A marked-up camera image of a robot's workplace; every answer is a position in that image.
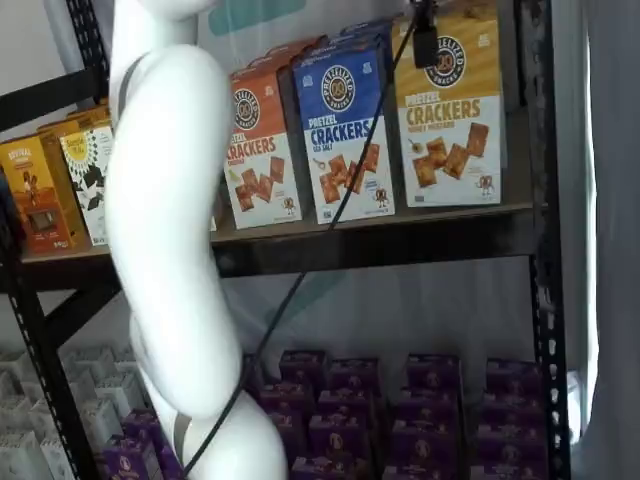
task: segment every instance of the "orange cracker box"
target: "orange cracker box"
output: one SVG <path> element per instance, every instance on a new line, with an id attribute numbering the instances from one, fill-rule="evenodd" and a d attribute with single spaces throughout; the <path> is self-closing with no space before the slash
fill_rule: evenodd
<path id="1" fill-rule="evenodd" d="M 0 144 L 0 163 L 31 252 L 50 253 L 88 245 L 54 133 L 44 131 Z"/>
<path id="2" fill-rule="evenodd" d="M 235 128 L 224 173 L 237 228 L 301 220 L 309 188 L 289 61 L 231 78 Z"/>
<path id="3" fill-rule="evenodd" d="M 395 73 L 409 207 L 500 203 L 502 100 L 492 2 L 438 12 L 438 63 L 417 69 L 411 41 Z M 397 52 L 407 31 L 396 21 Z"/>

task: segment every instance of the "black cable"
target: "black cable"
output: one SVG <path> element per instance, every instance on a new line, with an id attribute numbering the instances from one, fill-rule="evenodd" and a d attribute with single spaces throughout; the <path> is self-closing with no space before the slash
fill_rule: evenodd
<path id="1" fill-rule="evenodd" d="M 378 120 L 380 119 L 380 114 L 382 113 L 382 109 L 384 108 L 384 102 L 386 100 L 387 94 L 389 93 L 389 88 L 390 88 L 391 84 L 393 83 L 393 77 L 394 77 L 394 74 L 395 74 L 396 67 L 398 66 L 398 62 L 400 61 L 400 58 L 402 57 L 402 54 L 404 53 L 404 51 L 405 51 L 405 49 L 407 47 L 407 43 L 409 42 L 409 38 L 411 37 L 411 34 L 413 33 L 413 31 L 416 28 L 416 24 L 417 24 L 418 19 L 419 19 L 421 14 L 422 14 L 421 11 L 417 11 L 414 14 L 413 19 L 411 21 L 411 24 L 409 25 L 409 29 L 407 30 L 407 33 L 405 34 L 404 38 L 402 39 L 402 43 L 400 44 L 400 49 L 398 50 L 398 53 L 396 53 L 396 56 L 393 59 L 393 68 L 387 70 L 387 78 L 386 78 L 384 87 L 382 88 L 382 92 L 380 94 L 380 100 L 378 101 L 378 105 L 376 107 L 376 110 L 375 110 L 375 113 L 374 113 L 374 116 L 373 116 L 373 123 L 371 124 L 371 129 L 369 130 L 369 135 L 367 135 L 367 139 L 364 142 L 364 147 L 362 148 L 362 153 L 360 154 L 360 160 L 358 161 L 358 165 L 356 166 L 356 171 L 355 171 L 355 173 L 353 175 L 353 179 L 351 181 L 351 185 L 349 185 L 349 187 L 347 188 L 347 193 L 344 196 L 344 198 L 342 199 L 342 202 L 340 203 L 340 206 L 338 207 L 338 211 L 336 212 L 336 215 L 333 217 L 333 220 L 331 221 L 331 224 L 329 225 L 329 228 L 327 228 L 323 232 L 324 234 L 329 233 L 329 232 L 331 232 L 332 230 L 334 230 L 336 228 L 336 225 L 338 224 L 338 221 L 340 220 L 340 216 L 342 215 L 342 212 L 344 211 L 345 207 L 347 206 L 347 202 L 349 201 L 349 198 L 351 197 L 351 192 L 353 192 L 353 187 L 356 184 L 356 179 L 358 178 L 358 175 L 360 175 L 360 171 L 362 170 L 362 166 L 364 164 L 364 159 L 367 157 L 367 151 L 369 150 L 369 146 L 371 145 L 371 141 L 373 140 L 373 134 L 376 131 L 376 127 L 378 125 Z M 231 413 L 231 410 L 233 409 L 233 406 L 236 403 L 236 400 L 238 400 L 238 397 L 240 396 L 240 394 L 244 390 L 245 383 L 249 379 L 249 376 L 251 375 L 251 372 L 255 369 L 256 365 L 260 361 L 260 357 L 262 356 L 262 353 L 263 353 L 265 347 L 267 346 L 267 343 L 271 339 L 271 335 L 273 334 L 274 330 L 278 327 L 278 324 L 280 323 L 280 320 L 282 319 L 282 316 L 284 315 L 285 310 L 289 306 L 289 303 L 291 303 L 291 299 L 295 295 L 296 291 L 298 290 L 298 288 L 302 284 L 302 281 L 304 280 L 304 278 L 307 276 L 308 273 L 309 272 L 307 271 L 307 272 L 302 272 L 302 273 L 300 273 L 300 275 L 298 275 L 296 280 L 293 282 L 293 285 L 291 286 L 289 292 L 287 293 L 287 295 L 282 300 L 282 303 L 280 304 L 280 306 L 278 307 L 278 310 L 276 311 L 275 315 L 273 316 L 273 320 L 271 320 L 271 323 L 269 324 L 269 328 L 267 328 L 266 333 L 262 337 L 262 340 L 260 341 L 260 344 L 258 345 L 258 348 L 256 349 L 256 353 L 255 353 L 253 359 L 251 360 L 249 365 L 245 367 L 244 372 L 242 373 L 242 376 L 240 377 L 240 380 L 238 381 L 238 385 L 236 386 L 235 390 L 231 394 L 231 398 L 229 398 L 229 401 L 227 402 L 227 404 L 225 405 L 224 409 L 222 410 L 222 413 L 220 414 L 220 417 L 218 417 L 218 421 L 216 422 L 216 424 L 211 429 L 211 432 L 209 432 L 209 435 L 207 435 L 207 438 L 202 443 L 202 446 L 198 449 L 198 451 L 193 456 L 191 461 L 184 468 L 184 478 L 186 478 L 187 475 L 189 475 L 189 473 L 191 472 L 191 470 L 193 470 L 193 467 L 198 462 L 198 460 L 200 460 L 200 457 L 202 457 L 202 454 L 205 452 L 205 450 L 207 449 L 207 447 L 211 443 L 211 440 L 213 440 L 213 437 L 216 436 L 216 434 L 220 430 L 220 427 L 222 427 L 222 424 L 224 423 L 224 421 L 227 419 L 227 417 Z"/>

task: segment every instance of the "yellow cracker box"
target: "yellow cracker box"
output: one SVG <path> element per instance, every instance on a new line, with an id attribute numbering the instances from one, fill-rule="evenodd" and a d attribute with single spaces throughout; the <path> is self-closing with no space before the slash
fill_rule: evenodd
<path id="1" fill-rule="evenodd" d="M 409 41 L 396 69 L 410 207 L 500 203 L 498 19 L 489 1 L 470 3 L 439 11 L 437 65 L 417 69 Z M 394 52 L 408 26 L 396 21 Z"/>
<path id="2" fill-rule="evenodd" d="M 88 244 L 54 133 L 45 131 L 1 144 L 0 163 L 30 251 L 50 253 Z"/>

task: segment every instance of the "snack box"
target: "snack box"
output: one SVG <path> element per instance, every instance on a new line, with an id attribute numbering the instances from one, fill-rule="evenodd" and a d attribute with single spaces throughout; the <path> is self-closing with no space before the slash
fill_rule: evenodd
<path id="1" fill-rule="evenodd" d="M 0 144 L 0 165 L 33 253 L 89 245 L 55 132 Z"/>
<path id="2" fill-rule="evenodd" d="M 495 2 L 438 11 L 438 64 L 417 69 L 409 41 L 395 71 L 409 207 L 500 203 L 502 97 Z M 410 21 L 396 20 L 394 55 Z"/>
<path id="3" fill-rule="evenodd" d="M 460 359 L 455 355 L 409 354 L 406 365 L 410 387 L 461 391 Z"/>
<path id="4" fill-rule="evenodd" d="M 387 465 L 382 480 L 457 480 L 458 472 L 444 465 Z"/>
<path id="5" fill-rule="evenodd" d="M 329 366 L 329 388 L 369 390 L 380 397 L 380 375 L 377 358 L 341 358 Z"/>
<path id="6" fill-rule="evenodd" d="M 396 420 L 391 432 L 391 458 L 413 465 L 456 465 L 457 427 L 446 421 Z"/>
<path id="7" fill-rule="evenodd" d="M 356 480 L 353 460 L 327 457 L 298 457 L 291 467 L 291 480 Z"/>
<path id="8" fill-rule="evenodd" d="M 353 184 L 340 221 L 393 215 L 387 107 L 380 115 L 362 170 L 355 177 L 385 79 L 379 40 L 350 43 L 294 68 L 318 223 L 333 218 Z"/>
<path id="9" fill-rule="evenodd" d="M 111 125 L 97 124 L 65 135 L 60 138 L 60 145 L 91 243 L 106 245 L 104 186 L 113 151 Z"/>
<path id="10" fill-rule="evenodd" d="M 318 393 L 327 386 L 329 358 L 320 350 L 285 350 L 280 357 L 280 375 L 287 382 L 308 382 Z"/>
<path id="11" fill-rule="evenodd" d="M 487 391 L 516 396 L 542 396 L 542 372 L 533 362 L 487 360 Z"/>
<path id="12" fill-rule="evenodd" d="M 224 173 L 237 228 L 301 220 L 309 175 L 289 59 L 231 76 L 235 127 Z"/>

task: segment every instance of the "cracker image on box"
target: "cracker image on box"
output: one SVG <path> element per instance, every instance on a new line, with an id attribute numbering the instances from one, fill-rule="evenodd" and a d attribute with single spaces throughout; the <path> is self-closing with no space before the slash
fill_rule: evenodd
<path id="1" fill-rule="evenodd" d="M 302 219 L 307 160 L 288 62 L 265 59 L 231 76 L 235 128 L 224 172 L 237 228 Z"/>
<path id="2" fill-rule="evenodd" d="M 395 213 L 384 113 L 355 175 L 385 75 L 380 40 L 360 40 L 318 49 L 294 69 L 320 224 L 333 220 L 350 185 L 340 221 Z"/>
<path id="3" fill-rule="evenodd" d="M 437 64 L 415 68 L 405 50 L 395 72 L 410 207 L 500 203 L 502 101 L 498 17 L 466 0 L 438 11 Z M 397 52 L 408 21 L 397 19 Z"/>

